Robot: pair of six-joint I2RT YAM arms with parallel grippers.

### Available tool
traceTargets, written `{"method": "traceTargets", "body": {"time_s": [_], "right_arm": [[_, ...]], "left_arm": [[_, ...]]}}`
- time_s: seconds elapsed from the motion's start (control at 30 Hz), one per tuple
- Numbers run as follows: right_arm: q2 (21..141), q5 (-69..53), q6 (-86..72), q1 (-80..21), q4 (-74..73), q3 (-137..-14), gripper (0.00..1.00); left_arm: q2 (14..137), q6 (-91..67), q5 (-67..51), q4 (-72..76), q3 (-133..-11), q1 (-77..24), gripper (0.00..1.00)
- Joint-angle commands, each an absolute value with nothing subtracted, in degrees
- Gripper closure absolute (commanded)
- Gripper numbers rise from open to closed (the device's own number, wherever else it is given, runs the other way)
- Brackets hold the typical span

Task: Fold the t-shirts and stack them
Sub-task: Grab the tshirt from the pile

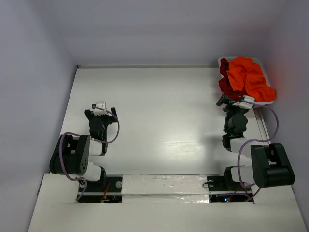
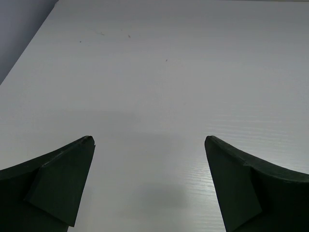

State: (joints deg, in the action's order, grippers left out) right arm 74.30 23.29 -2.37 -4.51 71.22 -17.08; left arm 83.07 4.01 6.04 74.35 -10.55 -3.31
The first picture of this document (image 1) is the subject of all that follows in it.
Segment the orange t shirt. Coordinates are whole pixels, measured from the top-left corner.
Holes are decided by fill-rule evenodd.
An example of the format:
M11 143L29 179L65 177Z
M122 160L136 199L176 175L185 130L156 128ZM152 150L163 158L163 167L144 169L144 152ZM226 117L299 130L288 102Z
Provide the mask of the orange t shirt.
M257 102L271 102L276 99L276 90L267 85L260 65L251 58L236 57L231 60L227 76L234 91L244 90Z

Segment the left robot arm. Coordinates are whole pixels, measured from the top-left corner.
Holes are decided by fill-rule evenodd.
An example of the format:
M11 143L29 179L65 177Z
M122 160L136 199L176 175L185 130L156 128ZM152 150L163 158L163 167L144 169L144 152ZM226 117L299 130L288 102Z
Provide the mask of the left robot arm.
M66 176L71 181L77 181L81 186L90 182L91 187L97 191L106 188L107 179L102 167L91 164L90 156L104 156L108 144L108 126L116 123L119 135L120 123L116 108L106 110L102 104L93 104L92 109L84 111L88 119L89 135L78 135L66 132L60 136L50 159L49 169L52 174Z

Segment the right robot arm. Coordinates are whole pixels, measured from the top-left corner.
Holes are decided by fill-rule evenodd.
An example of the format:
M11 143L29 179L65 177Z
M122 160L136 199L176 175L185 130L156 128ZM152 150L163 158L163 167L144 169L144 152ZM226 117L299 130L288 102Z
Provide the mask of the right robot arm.
M295 182L295 174L281 143L272 143L269 139L249 139L244 136L248 120L245 114L254 107L260 107L253 97L244 95L238 101L222 94L217 106L224 105L226 113L223 147L237 154L236 166L227 167L222 184L226 189L238 185L250 188L254 185L260 189L288 186Z

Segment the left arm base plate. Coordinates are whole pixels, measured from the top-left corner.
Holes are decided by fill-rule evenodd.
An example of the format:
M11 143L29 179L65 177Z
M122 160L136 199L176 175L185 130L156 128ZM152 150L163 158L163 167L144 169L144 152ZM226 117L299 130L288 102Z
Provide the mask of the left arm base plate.
M79 203L121 203L122 202L121 175L107 176L103 182L88 181L83 195L80 197L83 186L79 186L77 198Z

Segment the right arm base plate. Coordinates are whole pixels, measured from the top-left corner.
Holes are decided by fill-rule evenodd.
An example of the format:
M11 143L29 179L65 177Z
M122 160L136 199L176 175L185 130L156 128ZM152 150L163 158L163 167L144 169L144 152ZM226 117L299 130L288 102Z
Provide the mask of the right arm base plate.
M228 182L223 175L211 175L203 184L208 190L210 203L246 202L252 197L251 188L244 188L239 182Z

